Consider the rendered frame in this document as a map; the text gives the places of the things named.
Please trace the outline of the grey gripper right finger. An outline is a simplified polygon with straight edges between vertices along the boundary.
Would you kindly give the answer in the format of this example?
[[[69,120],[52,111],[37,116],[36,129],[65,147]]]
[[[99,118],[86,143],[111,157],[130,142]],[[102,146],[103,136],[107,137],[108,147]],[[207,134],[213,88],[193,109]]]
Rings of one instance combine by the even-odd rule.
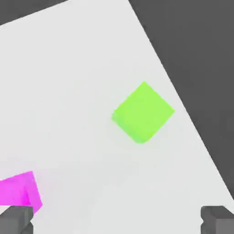
[[[201,234],[234,234],[234,214],[224,206],[201,207]]]

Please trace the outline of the small magenta cube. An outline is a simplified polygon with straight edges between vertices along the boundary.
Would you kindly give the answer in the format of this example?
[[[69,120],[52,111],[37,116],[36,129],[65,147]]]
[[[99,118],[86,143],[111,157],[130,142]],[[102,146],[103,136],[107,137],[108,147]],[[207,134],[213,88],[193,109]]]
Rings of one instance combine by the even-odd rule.
[[[30,206],[36,213],[42,205],[32,171],[0,180],[0,206]]]

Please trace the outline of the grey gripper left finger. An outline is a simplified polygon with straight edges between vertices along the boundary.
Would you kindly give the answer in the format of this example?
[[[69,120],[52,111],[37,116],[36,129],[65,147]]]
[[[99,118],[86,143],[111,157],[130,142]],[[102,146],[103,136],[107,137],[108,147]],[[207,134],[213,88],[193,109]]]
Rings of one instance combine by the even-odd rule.
[[[0,234],[33,234],[33,208],[10,206],[0,214]]]

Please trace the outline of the small green cube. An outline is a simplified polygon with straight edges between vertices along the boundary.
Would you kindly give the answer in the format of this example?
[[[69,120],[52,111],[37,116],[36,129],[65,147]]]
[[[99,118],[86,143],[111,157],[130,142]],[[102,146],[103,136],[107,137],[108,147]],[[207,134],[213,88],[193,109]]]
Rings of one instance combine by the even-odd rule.
[[[112,120],[136,143],[143,144],[175,110],[145,81],[121,103]]]

